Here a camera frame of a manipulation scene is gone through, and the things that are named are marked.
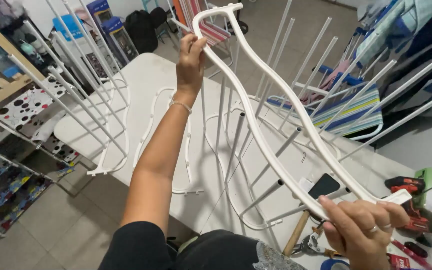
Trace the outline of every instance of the white table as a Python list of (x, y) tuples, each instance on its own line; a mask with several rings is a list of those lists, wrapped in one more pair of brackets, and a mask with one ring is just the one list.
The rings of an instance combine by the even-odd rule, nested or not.
[[(131, 175), (133, 173), (133, 159), (135, 150), (140, 138), (146, 131), (149, 119), (150, 109), (152, 105), (155, 93), (162, 88), (175, 87), (176, 86), (176, 70), (175, 64), (161, 58), (155, 54), (142, 54), (127, 65), (123, 71), (125, 77), (129, 79), (130, 90), (131, 90), (131, 107), (128, 116), (128, 128), (130, 134), (130, 151), (129, 158), (126, 165), (112, 173), (115, 178), (124, 184), (129, 186)], [(206, 101), (206, 115), (217, 114), (219, 108), (219, 95), (220, 95), (220, 84), (211, 81), (207, 78), (204, 80), (205, 85), (205, 101)], [(228, 92), (226, 91), (226, 103), (228, 98)], [(164, 113), (166, 112), (168, 100), (170, 98), (169, 92), (164, 92), (156, 103), (156, 110), (154, 115), (154, 125), (151, 134), (157, 127), (157, 123), (161, 120)], [(104, 109), (104, 104), (97, 95), (91, 95), (91, 99), (97, 106)], [(239, 103), (239, 96), (235, 93), (233, 95), (233, 102), (235, 105)], [(256, 102), (253, 101), (253, 107), (256, 107)], [(118, 115), (123, 114), (123, 101), (121, 98), (116, 98), (113, 103), (113, 108)], [(87, 123), (90, 127), (95, 130), (95, 133), (101, 138), (105, 139), (104, 133), (98, 129), (96, 124), (89, 118), (89, 116), (80, 108), (77, 107), (74, 110), (75, 114), (80, 119)], [(231, 114), (229, 134), (230, 138), (234, 138), (234, 131), (237, 123), (239, 113)], [(271, 110), (264, 107), (261, 111), (261, 115), (265, 116), (271, 122), (277, 124), (281, 123), (281, 119), (274, 114)], [(207, 123), (207, 131), (210, 138), (215, 144), (216, 132), (217, 132), (217, 118), (209, 120)], [(117, 134), (121, 131), (118, 127), (116, 120), (110, 119), (111, 133)], [(189, 228), (199, 233), (206, 233), (216, 229), (225, 229), (232, 231), (237, 234), (247, 235), (250, 237), (261, 239), (270, 246), (282, 250), (289, 237), (291, 236), (294, 227), (296, 226), (301, 213), (290, 216), (284, 219), (282, 224), (278, 224), (269, 230), (251, 230), (240, 222), (238, 216), (231, 208), (228, 198), (224, 192), (224, 186), (222, 179), (220, 179), (220, 170), (217, 163), (216, 157), (204, 139), (203, 135), (203, 120), (202, 120), (202, 108), (201, 108), (201, 95), (198, 96), (195, 106), (193, 108), (193, 114), (191, 115), (191, 143), (189, 152), (190, 155), (190, 167), (194, 178), (194, 181), (198, 183), (200, 187), (204, 189), (203, 193), (199, 195), (190, 194), (188, 196), (173, 194), (170, 206), (170, 214), (174, 218), (187, 225)], [(276, 133), (273, 129), (268, 128), (265, 124), (261, 125), (263, 133), (267, 138), (269, 144), (276, 151), (284, 139), (281, 135)], [(287, 133), (291, 132), (291, 125), (285, 126)], [(244, 136), (246, 135), (247, 128), (244, 127), (241, 132), (241, 138), (239, 145), (242, 144)], [(99, 161), (100, 144), (89, 135), (85, 129), (83, 129), (76, 121), (71, 117), (63, 118), (56, 126), (55, 135), (62, 142), (68, 144), (71, 148), (75, 149), (83, 156), (92, 160), (94, 163)], [(323, 137), (332, 138), (332, 134), (323, 132)], [(124, 145), (124, 136), (120, 135), (117, 141)], [(223, 133), (221, 133), (220, 152), (225, 160), (225, 166), (230, 157), (230, 149), (226, 140), (224, 139)], [(309, 141), (303, 135), (300, 135), (297, 140)], [(359, 145), (357, 142), (340, 138), (335, 141), (335, 144), (341, 149), (342, 153), (349, 152)], [(304, 163), (302, 161), (302, 154), (306, 152), (306, 159)], [(114, 166), (115, 162), (121, 160), (122, 154), (117, 150), (114, 145), (111, 145), (106, 157), (105, 165), (107, 168)], [(327, 165), (321, 161), (317, 155), (303, 146), (290, 146), (283, 155), (279, 158), (289, 172), (296, 178), (305, 177), (309, 180), (318, 180), (323, 173), (330, 173)], [(246, 152), (243, 156), (243, 162), (245, 162), (249, 174), (251, 175), (251, 181), (254, 180), (261, 169), (267, 164), (262, 155), (260, 154), (259, 148), (255, 142), (251, 141), (247, 145)], [(353, 175), (360, 183), (362, 183), (369, 191), (374, 193), (376, 196), (386, 196), (389, 194), (389, 190), (384, 186), (384, 180), (395, 176), (413, 176), (414, 170), (405, 167), (397, 162), (389, 160), (383, 156), (375, 154), (371, 150), (362, 150), (351, 158), (347, 158), (343, 162), (343, 166)], [(250, 203), (249, 192), (243, 178), (243, 172), (237, 163), (233, 166), (234, 174), (229, 181), (229, 188), (232, 196), (236, 200), (236, 204), (240, 209), (246, 208)], [(263, 193), (274, 181), (277, 181), (277, 176), (273, 170), (269, 169), (267, 173), (261, 178), (261, 180), (255, 185), (254, 190), (256, 195)], [(173, 185), (177, 188), (185, 188), (188, 184), (188, 176), (186, 171), (186, 164), (184, 162), (184, 151), (181, 151), (179, 156), (179, 162), (174, 175)], [(345, 200), (355, 200), (356, 197), (349, 194), (343, 198)], [(263, 213), (268, 217), (275, 217), (286, 211), (294, 209), (299, 205), (299, 200), (295, 200), (291, 196), (289, 189), (283, 187), (276, 191), (275, 194), (269, 196), (264, 200), (260, 207)], [(261, 218), (253, 209), (247, 213), (249, 219), (255, 223), (260, 222)], [(303, 236), (308, 235), (311, 232), (311, 226), (315, 226), (311, 221), (308, 222)], [(405, 237), (395, 235), (395, 238), (400, 242), (405, 242)], [(321, 246), (329, 247), (326, 238), (321, 237)], [(404, 254), (393, 247), (394, 254), (404, 256)], [(319, 269), (321, 263), (327, 258), (322, 256), (311, 257), (303, 255), (296, 258), (295, 260), (308, 269)], [(417, 267), (416, 262), (411, 260), (411, 266)]]

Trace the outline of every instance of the bracelet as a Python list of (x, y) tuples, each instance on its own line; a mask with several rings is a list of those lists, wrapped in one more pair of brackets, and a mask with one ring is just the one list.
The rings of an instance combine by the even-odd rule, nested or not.
[(171, 103), (169, 104), (169, 106), (171, 107), (171, 105), (173, 105), (173, 104), (182, 105), (184, 108), (186, 108), (188, 110), (189, 115), (191, 115), (193, 113), (193, 110), (188, 105), (186, 105), (186, 104), (184, 104), (182, 102), (179, 102), (177, 100), (173, 100), (173, 101), (171, 101)]

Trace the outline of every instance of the orange chair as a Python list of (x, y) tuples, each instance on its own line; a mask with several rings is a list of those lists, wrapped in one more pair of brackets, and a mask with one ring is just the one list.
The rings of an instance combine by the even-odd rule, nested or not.
[[(170, 21), (176, 24), (177, 29), (179, 30), (179, 39), (188, 33), (194, 34), (193, 19), (198, 13), (206, 10), (208, 7), (215, 7), (215, 5), (212, 4), (206, 5), (206, 3), (202, 3), (201, 0), (173, 0), (173, 4), (176, 9), (177, 18), (179, 21), (176, 20), (176, 15), (174, 14), (173, 9), (171, 9), (173, 18), (171, 18)], [(208, 46), (212, 47), (219, 44), (224, 44), (225, 49), (229, 52), (229, 57), (231, 59), (231, 63), (228, 64), (228, 66), (231, 66), (233, 64), (233, 54), (230, 44), (231, 34), (227, 31), (228, 24), (226, 19), (224, 22), (226, 30), (213, 24), (212, 21), (207, 19), (204, 19), (200, 22), (200, 28), (202, 35), (208, 39)], [(208, 76), (208, 78), (211, 78), (220, 72), (220, 70), (217, 70)]]

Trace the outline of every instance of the red package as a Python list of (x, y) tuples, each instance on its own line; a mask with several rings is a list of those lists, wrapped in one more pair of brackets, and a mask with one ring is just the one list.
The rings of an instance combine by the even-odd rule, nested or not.
[(410, 259), (389, 253), (387, 253), (386, 255), (388, 257), (389, 263), (391, 264), (391, 269), (401, 270), (411, 268)]

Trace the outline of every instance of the black backpack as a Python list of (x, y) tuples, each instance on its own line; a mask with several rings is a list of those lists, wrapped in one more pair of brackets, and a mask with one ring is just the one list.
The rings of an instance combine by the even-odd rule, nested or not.
[(154, 52), (158, 48), (156, 31), (147, 11), (141, 10), (129, 14), (124, 22), (124, 27), (139, 54)]

